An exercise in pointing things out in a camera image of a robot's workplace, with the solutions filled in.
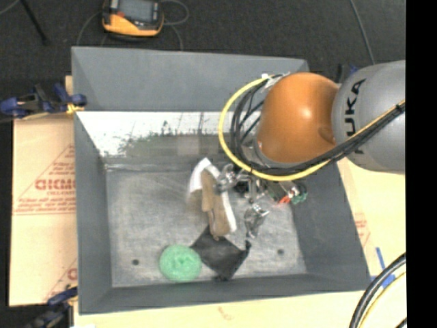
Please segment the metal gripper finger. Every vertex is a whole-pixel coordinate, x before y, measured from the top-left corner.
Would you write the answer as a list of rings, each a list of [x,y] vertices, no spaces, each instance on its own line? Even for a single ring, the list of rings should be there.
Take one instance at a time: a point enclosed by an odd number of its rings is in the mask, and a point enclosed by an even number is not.
[[[222,194],[234,188],[240,180],[240,172],[233,164],[227,164],[216,178],[214,192]]]
[[[259,228],[263,224],[265,218],[270,214],[268,209],[263,208],[259,204],[252,204],[244,212],[244,226],[246,228],[246,236],[256,238],[259,233]]]

